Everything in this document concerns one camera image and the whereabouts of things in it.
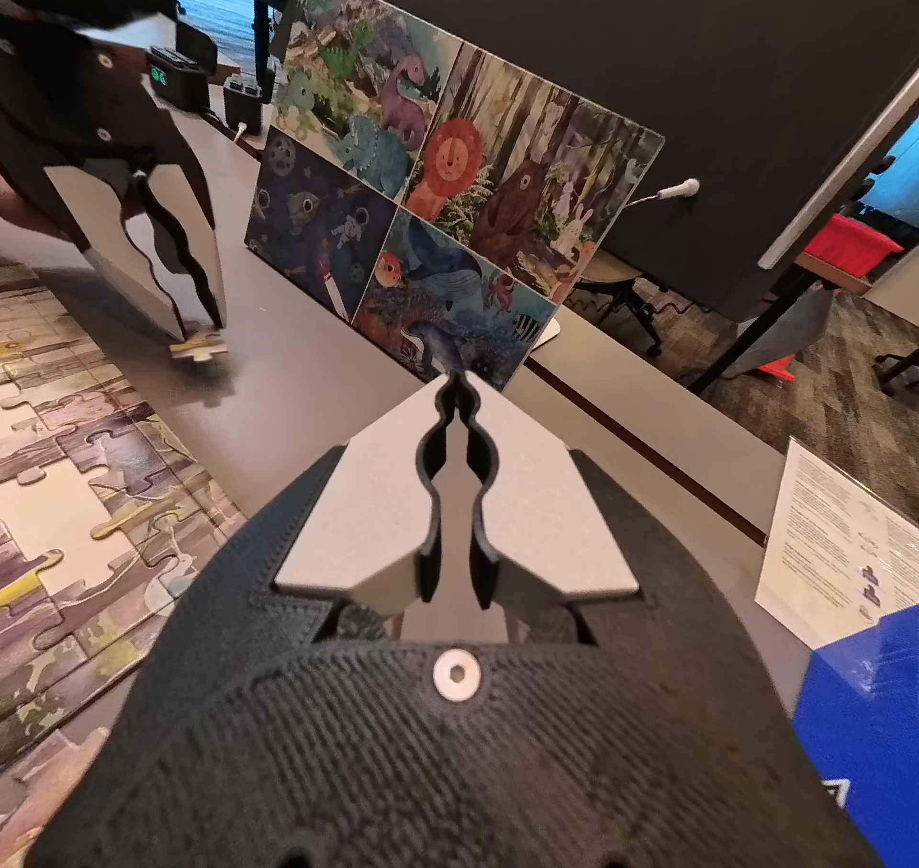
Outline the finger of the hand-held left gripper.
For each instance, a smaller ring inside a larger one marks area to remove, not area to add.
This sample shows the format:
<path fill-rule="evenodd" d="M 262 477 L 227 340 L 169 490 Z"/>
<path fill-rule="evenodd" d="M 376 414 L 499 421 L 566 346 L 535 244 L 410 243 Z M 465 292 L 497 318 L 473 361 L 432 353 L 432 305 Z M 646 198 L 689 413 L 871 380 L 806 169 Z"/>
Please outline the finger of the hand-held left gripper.
<path fill-rule="evenodd" d="M 172 274 L 190 277 L 215 329 L 226 326 L 224 277 L 210 190 L 195 163 L 161 163 L 140 179 L 155 250 Z"/>
<path fill-rule="evenodd" d="M 72 165 L 49 166 L 47 177 L 86 239 L 86 259 L 171 341 L 183 341 L 185 329 L 176 303 L 155 280 L 152 264 L 127 235 L 116 191 Z"/>

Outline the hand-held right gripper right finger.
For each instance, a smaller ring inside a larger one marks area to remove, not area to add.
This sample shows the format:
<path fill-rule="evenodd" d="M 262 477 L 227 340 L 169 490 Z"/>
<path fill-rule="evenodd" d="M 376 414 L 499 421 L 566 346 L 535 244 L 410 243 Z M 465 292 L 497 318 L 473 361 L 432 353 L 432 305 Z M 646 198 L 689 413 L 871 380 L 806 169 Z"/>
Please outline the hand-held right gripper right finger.
<path fill-rule="evenodd" d="M 470 575 L 482 609 L 531 622 L 544 609 L 629 598 L 639 583 L 572 452 L 471 372 L 459 377 L 472 505 Z"/>

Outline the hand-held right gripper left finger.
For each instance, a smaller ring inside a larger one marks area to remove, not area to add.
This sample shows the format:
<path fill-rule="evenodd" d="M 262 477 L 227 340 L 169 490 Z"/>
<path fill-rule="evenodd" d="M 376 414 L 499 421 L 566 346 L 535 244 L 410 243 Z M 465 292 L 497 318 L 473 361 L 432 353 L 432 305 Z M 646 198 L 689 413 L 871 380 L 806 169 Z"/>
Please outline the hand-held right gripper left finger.
<path fill-rule="evenodd" d="M 281 591 L 364 605 L 383 619 L 430 602 L 442 560 L 433 480 L 446 463 L 458 382 L 439 376 L 351 437 L 275 576 Z"/>

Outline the forest animal jigsaw puzzle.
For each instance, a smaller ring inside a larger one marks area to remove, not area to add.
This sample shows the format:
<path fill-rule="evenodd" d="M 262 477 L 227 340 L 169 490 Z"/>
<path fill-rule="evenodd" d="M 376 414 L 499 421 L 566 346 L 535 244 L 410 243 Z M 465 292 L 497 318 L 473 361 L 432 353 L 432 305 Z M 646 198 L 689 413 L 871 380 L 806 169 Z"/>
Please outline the forest animal jigsaw puzzle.
<path fill-rule="evenodd" d="M 109 736 L 131 679 L 247 520 L 30 269 L 1 271 L 2 866 Z"/>

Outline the person's left hand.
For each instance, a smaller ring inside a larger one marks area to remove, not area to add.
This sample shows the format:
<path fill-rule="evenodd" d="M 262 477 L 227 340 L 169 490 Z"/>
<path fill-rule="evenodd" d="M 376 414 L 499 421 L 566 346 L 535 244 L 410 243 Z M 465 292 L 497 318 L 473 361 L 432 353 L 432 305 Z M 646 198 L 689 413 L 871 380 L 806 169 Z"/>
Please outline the person's left hand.
<path fill-rule="evenodd" d="M 1 219 L 10 225 L 70 242 L 70 238 L 38 208 L 29 203 L 1 177 Z"/>

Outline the black charger green display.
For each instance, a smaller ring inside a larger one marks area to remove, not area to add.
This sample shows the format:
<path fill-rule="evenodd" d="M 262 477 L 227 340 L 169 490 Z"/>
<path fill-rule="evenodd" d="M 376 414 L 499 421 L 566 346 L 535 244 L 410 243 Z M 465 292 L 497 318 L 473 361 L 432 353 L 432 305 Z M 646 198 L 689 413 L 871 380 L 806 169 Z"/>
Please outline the black charger green display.
<path fill-rule="evenodd" d="M 146 60 L 151 88 L 157 96 L 186 113 L 211 110 L 208 76 L 192 58 L 175 49 L 152 46 Z"/>

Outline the small black charging box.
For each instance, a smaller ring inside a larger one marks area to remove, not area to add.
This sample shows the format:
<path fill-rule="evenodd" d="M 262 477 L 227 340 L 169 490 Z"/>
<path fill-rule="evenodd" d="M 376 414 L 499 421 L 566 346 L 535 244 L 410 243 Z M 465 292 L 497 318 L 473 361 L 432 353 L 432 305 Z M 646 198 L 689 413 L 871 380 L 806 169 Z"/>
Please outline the small black charging box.
<path fill-rule="evenodd" d="M 235 142 L 260 136 L 270 126 L 273 108 L 265 102 L 265 93 L 255 75 L 229 75 L 224 80 L 223 94 L 224 120 Z"/>

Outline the printed instruction sheet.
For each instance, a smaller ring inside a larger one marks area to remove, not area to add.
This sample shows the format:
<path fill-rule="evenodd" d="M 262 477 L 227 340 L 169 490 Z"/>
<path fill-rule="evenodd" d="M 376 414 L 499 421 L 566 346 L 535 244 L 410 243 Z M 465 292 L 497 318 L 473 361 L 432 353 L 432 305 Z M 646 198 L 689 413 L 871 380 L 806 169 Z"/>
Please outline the printed instruction sheet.
<path fill-rule="evenodd" d="M 754 599 L 811 651 L 877 627 L 917 606 L 917 525 L 791 438 Z"/>

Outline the illustrated puzzle box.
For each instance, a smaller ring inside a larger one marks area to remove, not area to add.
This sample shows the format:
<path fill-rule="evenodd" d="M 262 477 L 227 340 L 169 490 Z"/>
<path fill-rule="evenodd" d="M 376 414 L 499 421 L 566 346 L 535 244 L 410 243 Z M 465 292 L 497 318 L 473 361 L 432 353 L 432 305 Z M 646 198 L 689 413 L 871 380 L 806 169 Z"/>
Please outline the illustrated puzzle box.
<path fill-rule="evenodd" d="M 384 0 L 296 0 L 247 249 L 424 381 L 503 390 L 664 138 Z"/>

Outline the blue plastic bin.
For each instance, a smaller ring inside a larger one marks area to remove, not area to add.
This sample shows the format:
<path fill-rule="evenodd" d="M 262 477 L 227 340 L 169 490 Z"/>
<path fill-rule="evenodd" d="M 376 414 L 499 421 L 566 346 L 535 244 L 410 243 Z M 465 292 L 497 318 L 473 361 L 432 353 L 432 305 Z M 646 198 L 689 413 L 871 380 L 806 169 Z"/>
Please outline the blue plastic bin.
<path fill-rule="evenodd" d="M 814 650 L 792 717 L 835 803 L 889 867 L 918 865 L 918 608 Z"/>

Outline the red cloth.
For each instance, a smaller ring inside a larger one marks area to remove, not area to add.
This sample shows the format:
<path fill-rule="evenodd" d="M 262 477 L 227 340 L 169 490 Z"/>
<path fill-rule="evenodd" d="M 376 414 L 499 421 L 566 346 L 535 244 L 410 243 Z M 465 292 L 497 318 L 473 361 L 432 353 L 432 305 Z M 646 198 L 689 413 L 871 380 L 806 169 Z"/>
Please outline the red cloth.
<path fill-rule="evenodd" d="M 889 256 L 904 248 L 857 220 L 834 214 L 805 246 L 810 256 L 856 278 L 864 278 Z"/>

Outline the grey metal tube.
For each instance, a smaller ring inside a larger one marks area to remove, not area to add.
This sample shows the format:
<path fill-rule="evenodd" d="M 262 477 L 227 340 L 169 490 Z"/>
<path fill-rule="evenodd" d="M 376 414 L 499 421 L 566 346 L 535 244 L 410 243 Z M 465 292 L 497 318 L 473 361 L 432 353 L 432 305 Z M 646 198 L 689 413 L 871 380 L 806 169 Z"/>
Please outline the grey metal tube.
<path fill-rule="evenodd" d="M 914 70 L 883 111 L 867 127 L 856 143 L 844 154 L 817 191 L 792 218 L 775 241 L 757 261 L 756 266 L 770 271 L 803 243 L 806 233 L 818 227 L 833 206 L 842 200 L 846 190 L 867 174 L 878 151 L 886 150 L 909 125 L 917 112 L 918 71 Z"/>

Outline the black partition panel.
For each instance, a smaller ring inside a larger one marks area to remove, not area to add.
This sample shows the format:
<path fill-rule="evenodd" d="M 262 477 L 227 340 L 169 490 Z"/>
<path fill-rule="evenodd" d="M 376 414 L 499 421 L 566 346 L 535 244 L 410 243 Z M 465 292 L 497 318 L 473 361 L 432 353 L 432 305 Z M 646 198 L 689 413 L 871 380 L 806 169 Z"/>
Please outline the black partition panel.
<path fill-rule="evenodd" d="M 917 70 L 917 0 L 385 0 L 664 137 L 606 243 L 729 320 L 759 261 Z"/>

